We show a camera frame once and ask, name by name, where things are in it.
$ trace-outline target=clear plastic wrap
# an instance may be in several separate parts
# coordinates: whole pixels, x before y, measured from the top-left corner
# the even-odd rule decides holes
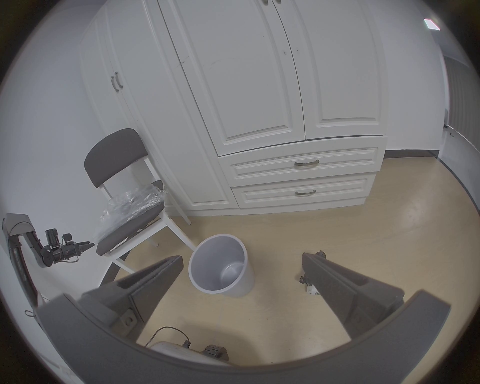
[[[94,242],[99,243],[125,223],[162,204],[164,199],[165,191],[152,184],[112,197],[98,221]]]

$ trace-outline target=wooden floor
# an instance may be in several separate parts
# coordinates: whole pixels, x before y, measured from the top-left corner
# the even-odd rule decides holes
[[[196,244],[218,233],[240,238],[256,275],[240,299],[207,295],[188,277],[192,251],[165,229],[145,242],[126,264],[141,269],[165,257],[183,256],[185,268],[152,315],[138,343],[156,329],[181,329],[201,351],[225,347],[237,365],[297,360],[349,341],[321,296],[298,282],[303,252],[322,250],[342,266],[395,285],[408,300],[425,289],[452,305],[424,359],[405,383],[416,383],[449,350],[480,298],[480,217],[465,190],[435,158],[386,159],[363,206],[253,216],[192,217],[178,225]],[[182,344],[175,331],[155,341]]]

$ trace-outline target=robotic arm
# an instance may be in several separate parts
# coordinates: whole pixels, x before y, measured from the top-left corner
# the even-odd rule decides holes
[[[28,215],[8,213],[3,219],[2,229],[8,241],[13,267],[33,307],[38,305],[38,292],[28,273],[19,236],[23,235],[25,237],[38,265],[42,268],[67,261],[73,256],[79,257],[83,252],[95,245],[89,241],[76,243],[72,241],[70,233],[63,235],[62,239],[65,244],[60,244],[57,230],[48,229],[45,231],[48,245],[44,247],[37,237]]]

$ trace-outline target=drawer handle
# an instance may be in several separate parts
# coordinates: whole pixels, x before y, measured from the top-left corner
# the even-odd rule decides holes
[[[113,83],[113,76],[111,77],[111,81],[112,81],[112,87],[113,87],[113,89],[115,89],[115,91],[117,91],[117,93],[118,93],[119,90],[115,87],[115,84]]]
[[[119,82],[119,73],[118,72],[115,72],[115,80],[117,80],[117,84],[119,85],[120,89],[123,89],[123,85],[120,84],[120,82]]]
[[[320,163],[320,160],[311,161],[310,163],[297,163],[297,162],[295,162],[295,166],[297,166],[297,167],[308,167],[310,165],[317,165],[319,163]]]
[[[310,196],[310,195],[313,195],[314,193],[317,193],[316,189],[314,189],[311,192],[295,192],[297,196]]]

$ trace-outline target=white chair frame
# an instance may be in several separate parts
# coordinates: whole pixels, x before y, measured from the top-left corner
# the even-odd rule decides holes
[[[154,165],[152,164],[148,156],[145,156],[144,158],[140,159],[140,161],[141,160],[143,160],[146,163],[148,169],[152,173],[155,180],[162,180],[162,178],[160,177],[159,173],[156,171]],[[185,214],[183,209],[179,206],[179,204],[175,201],[172,194],[168,193],[168,189],[165,185],[165,182],[163,183],[164,183],[163,188],[166,192],[165,197],[167,197],[167,194],[168,194],[168,200],[172,203],[172,205],[177,210],[177,212],[183,217],[185,222],[188,225],[190,225],[192,222],[188,219],[187,215]],[[107,200],[110,200],[112,198],[112,195],[108,192],[104,184],[100,185],[99,189],[103,192]],[[137,245],[144,242],[145,240],[150,240],[153,246],[158,247],[158,244],[155,243],[150,238],[165,227],[170,228],[170,230],[173,233],[175,233],[175,235],[177,235],[178,238],[182,240],[192,251],[194,251],[197,248],[194,245],[194,243],[189,239],[189,237],[185,235],[185,233],[183,233],[183,231],[177,226],[177,224],[175,224],[175,222],[170,218],[170,216],[168,216],[168,214],[165,212],[165,208],[158,215],[158,219],[159,220],[157,220],[155,223],[149,225],[144,230],[138,232],[134,237],[127,239],[124,242],[117,245],[114,249],[104,254],[103,257],[108,257],[113,259],[112,263],[118,265],[121,269],[127,271],[128,273],[130,274],[135,273],[136,271],[128,267],[127,265],[125,265],[125,262],[122,259],[120,259],[120,257],[122,257],[127,252],[131,251],[133,248],[135,248]]]

